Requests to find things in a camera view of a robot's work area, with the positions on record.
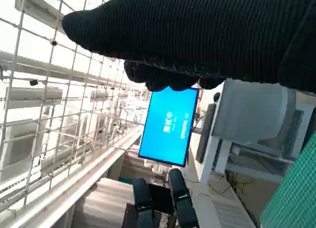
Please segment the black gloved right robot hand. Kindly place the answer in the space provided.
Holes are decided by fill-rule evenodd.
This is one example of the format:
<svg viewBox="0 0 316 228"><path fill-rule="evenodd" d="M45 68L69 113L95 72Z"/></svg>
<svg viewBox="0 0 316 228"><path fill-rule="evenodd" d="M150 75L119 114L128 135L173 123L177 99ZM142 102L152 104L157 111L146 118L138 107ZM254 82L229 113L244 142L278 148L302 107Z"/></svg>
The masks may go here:
<svg viewBox="0 0 316 228"><path fill-rule="evenodd" d="M62 27L151 92L228 78L316 91L316 0L110 0Z"/></svg>

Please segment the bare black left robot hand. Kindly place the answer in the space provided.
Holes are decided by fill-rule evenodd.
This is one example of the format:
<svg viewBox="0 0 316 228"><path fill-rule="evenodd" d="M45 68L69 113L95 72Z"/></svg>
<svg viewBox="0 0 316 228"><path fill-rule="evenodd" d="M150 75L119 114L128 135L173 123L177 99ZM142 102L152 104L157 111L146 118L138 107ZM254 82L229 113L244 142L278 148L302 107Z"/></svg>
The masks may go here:
<svg viewBox="0 0 316 228"><path fill-rule="evenodd" d="M198 228L198 218L193 206L190 191L178 168L168 173L168 185L165 188L147 184L145 179L133 181L134 208L138 228L154 228L155 213L168 215L167 227Z"/></svg>

